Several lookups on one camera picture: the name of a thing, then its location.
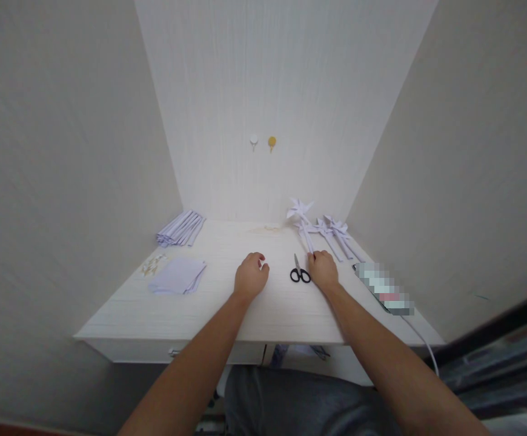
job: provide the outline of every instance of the person's right hand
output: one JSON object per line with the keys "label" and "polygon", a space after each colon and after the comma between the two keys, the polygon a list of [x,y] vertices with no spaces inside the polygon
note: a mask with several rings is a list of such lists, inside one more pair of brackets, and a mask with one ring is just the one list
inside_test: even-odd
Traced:
{"label": "person's right hand", "polygon": [[308,272],[322,292],[338,286],[338,270],[332,254],[326,250],[308,253]]}

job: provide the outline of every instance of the person's left hand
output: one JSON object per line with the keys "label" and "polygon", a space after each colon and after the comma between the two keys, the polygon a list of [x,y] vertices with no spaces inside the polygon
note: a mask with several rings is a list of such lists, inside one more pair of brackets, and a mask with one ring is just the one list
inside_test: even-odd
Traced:
{"label": "person's left hand", "polygon": [[261,253],[247,255],[235,273],[234,294],[244,296],[251,302],[263,290],[270,273],[267,263],[262,267],[263,260],[265,256]]}

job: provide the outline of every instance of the black scissors handle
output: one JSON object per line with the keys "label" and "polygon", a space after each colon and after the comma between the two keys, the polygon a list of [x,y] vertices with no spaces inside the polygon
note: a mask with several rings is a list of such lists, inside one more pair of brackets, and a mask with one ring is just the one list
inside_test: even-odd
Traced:
{"label": "black scissors handle", "polygon": [[290,278],[292,279],[292,282],[294,282],[294,283],[298,283],[300,281],[300,279],[304,283],[310,283],[310,275],[308,274],[308,271],[306,271],[305,269],[301,269],[300,270],[300,274],[298,274],[298,269],[297,268],[292,269],[292,271],[290,272]]}

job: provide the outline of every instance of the floor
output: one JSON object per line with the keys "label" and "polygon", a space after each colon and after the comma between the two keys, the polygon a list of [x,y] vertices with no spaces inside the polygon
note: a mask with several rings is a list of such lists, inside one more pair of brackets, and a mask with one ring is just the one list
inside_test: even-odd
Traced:
{"label": "floor", "polygon": [[24,429],[0,424],[0,436],[61,436],[59,433]]}

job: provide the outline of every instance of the stack of paper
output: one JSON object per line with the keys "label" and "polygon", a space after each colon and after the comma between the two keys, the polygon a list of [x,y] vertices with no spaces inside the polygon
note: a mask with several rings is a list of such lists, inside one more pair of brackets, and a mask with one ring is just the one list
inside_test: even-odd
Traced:
{"label": "stack of paper", "polygon": [[192,294],[206,266],[202,260],[177,257],[154,277],[148,289],[155,294]]}
{"label": "stack of paper", "polygon": [[192,246],[204,222],[205,218],[197,212],[183,212],[156,234],[156,241],[161,247],[185,244]]}

